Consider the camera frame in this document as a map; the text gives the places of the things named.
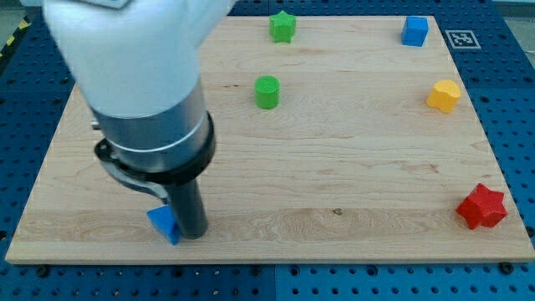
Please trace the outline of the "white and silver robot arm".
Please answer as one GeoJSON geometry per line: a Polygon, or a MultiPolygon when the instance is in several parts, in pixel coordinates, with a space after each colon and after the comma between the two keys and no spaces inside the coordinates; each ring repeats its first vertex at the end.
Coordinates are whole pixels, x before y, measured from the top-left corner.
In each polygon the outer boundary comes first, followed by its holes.
{"type": "Polygon", "coordinates": [[[119,160],[162,172],[209,133],[198,50],[234,0],[46,0],[43,16],[119,160]]]}

